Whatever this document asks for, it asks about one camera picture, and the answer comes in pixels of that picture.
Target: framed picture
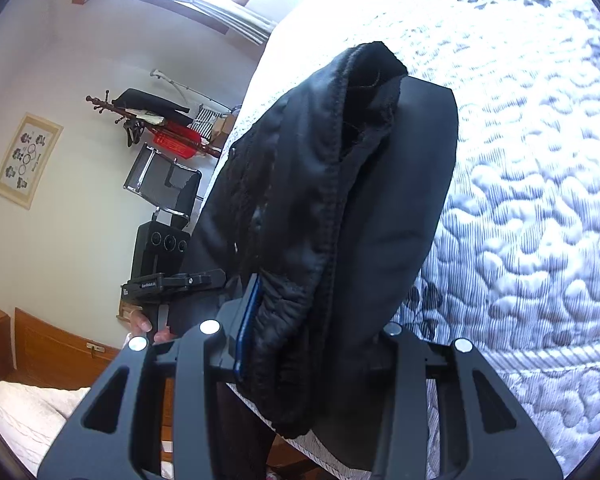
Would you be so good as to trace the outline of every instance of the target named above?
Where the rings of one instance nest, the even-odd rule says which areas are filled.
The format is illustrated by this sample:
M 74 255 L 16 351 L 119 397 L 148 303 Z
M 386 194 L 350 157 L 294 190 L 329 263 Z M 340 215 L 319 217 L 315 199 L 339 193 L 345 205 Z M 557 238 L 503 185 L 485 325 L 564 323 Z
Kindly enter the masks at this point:
M 27 209 L 62 127 L 26 114 L 0 166 L 0 195 Z

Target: black clamp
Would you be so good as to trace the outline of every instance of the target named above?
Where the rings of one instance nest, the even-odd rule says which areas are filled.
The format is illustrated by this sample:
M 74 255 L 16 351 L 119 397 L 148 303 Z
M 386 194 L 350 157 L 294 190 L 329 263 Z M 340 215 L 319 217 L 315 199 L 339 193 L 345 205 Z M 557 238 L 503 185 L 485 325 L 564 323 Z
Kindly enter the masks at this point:
M 138 306 L 160 305 L 176 296 L 221 288 L 225 283 L 226 274 L 222 269 L 173 276 L 158 272 L 126 282 L 122 285 L 122 299 Z
M 236 383 L 260 301 L 253 274 L 242 298 L 167 343 L 132 338 L 102 373 L 51 445 L 38 480 L 160 480 L 164 382 L 175 378 L 176 479 L 222 478 L 213 433 L 215 384 Z M 396 323 L 395 348 L 374 480 L 425 480 L 426 379 L 435 379 L 440 416 L 437 480 L 562 480 L 560 466 L 525 410 L 472 343 L 418 339 Z

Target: finger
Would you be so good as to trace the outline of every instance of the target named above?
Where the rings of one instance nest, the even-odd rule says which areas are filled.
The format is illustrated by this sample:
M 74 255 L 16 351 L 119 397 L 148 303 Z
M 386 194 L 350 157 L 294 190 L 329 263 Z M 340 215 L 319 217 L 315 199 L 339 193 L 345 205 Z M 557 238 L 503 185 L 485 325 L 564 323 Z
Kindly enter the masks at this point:
M 169 331 L 169 327 L 166 327 L 162 330 L 158 330 L 153 336 L 153 341 L 155 343 L 165 343 L 166 341 L 171 341 L 175 336 Z
M 131 313 L 131 333 L 133 335 L 142 335 L 144 332 L 151 331 L 151 322 L 139 310 Z

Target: white quilted blanket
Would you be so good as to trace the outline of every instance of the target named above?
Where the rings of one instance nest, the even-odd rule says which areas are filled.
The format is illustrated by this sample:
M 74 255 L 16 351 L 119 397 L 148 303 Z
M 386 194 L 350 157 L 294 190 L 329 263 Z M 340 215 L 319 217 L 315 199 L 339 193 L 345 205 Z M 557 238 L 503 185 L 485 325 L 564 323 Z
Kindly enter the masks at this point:
M 33 475 L 87 391 L 0 382 L 0 435 Z
M 460 117 L 435 242 L 396 319 L 474 341 L 566 475 L 600 436 L 600 14 L 591 0 L 307 0 L 274 31 L 227 145 L 374 40 L 452 88 Z M 433 388 L 429 400 L 432 478 Z M 368 477 L 312 434 L 294 445 L 340 478 Z

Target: drawer handle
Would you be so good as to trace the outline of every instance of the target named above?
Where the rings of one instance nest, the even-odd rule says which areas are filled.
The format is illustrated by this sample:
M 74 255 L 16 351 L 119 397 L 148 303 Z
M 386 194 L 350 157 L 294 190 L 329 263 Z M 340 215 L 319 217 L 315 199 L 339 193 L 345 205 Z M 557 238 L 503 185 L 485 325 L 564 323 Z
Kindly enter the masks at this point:
M 86 343 L 86 348 L 89 348 L 91 350 L 91 354 L 93 354 L 94 350 L 96 352 L 101 352 L 102 354 L 106 351 L 103 346 L 97 346 L 96 344 L 93 344 L 93 343 Z

